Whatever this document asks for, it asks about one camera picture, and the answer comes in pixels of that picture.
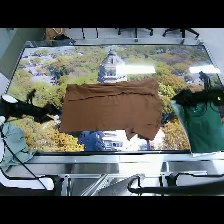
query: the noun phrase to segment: green cloth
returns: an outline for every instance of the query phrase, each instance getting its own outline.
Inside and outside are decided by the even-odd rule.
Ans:
[[[7,122],[4,124],[2,132],[5,135],[7,145],[20,161],[27,162],[33,157],[36,150],[31,151],[28,149],[24,132],[20,128]],[[7,146],[4,148],[5,154],[2,162],[0,163],[0,167],[6,171],[11,165],[20,165],[20,162],[13,157]]]
[[[224,126],[218,107],[212,102],[194,107],[182,107],[171,101],[185,133],[192,153],[212,153],[224,150]]]

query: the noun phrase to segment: metal frame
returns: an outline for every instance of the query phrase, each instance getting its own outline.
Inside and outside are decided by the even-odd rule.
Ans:
[[[95,46],[95,45],[183,45],[183,38],[170,38],[165,39],[166,44],[164,44],[164,38],[161,37],[161,39],[157,38],[157,43],[153,43],[152,38],[138,38],[138,43],[135,42],[136,38],[122,38],[122,39],[84,39],[84,40],[63,40],[63,41],[29,41],[26,42],[25,46],[30,48],[35,47],[59,47],[59,46]],[[204,46],[205,50],[208,53],[208,56],[211,60],[211,62],[216,65],[214,58],[212,57],[207,45],[203,42],[201,38],[198,38],[197,40],[193,38],[185,38],[184,45],[188,46],[195,46],[195,45],[201,45]],[[14,69],[17,68],[17,65],[20,61],[20,58],[22,56],[23,51],[20,53],[20,57],[17,61],[17,64]],[[218,74],[218,77],[220,78],[220,81],[222,85],[224,85],[224,76],[221,74]],[[34,164],[42,164],[42,163],[126,163],[126,162],[168,162],[168,161],[199,161],[199,160],[223,160],[224,159],[224,153],[216,153],[214,155],[200,155],[197,157],[193,157],[192,154],[189,153],[189,151],[181,150],[181,151],[170,151],[164,152],[164,151],[153,151],[153,152],[135,152],[135,153],[102,153],[102,155],[96,154],[96,153],[74,153],[74,155],[71,155],[73,153],[38,153],[37,156],[34,156],[33,159],[28,161],[27,163],[34,163]]]

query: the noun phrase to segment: building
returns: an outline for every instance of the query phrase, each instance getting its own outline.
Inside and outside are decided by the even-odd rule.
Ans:
[[[100,64],[98,82],[121,82],[127,81],[127,75],[119,74],[116,67],[125,65],[125,62],[113,50],[110,50],[107,57]]]

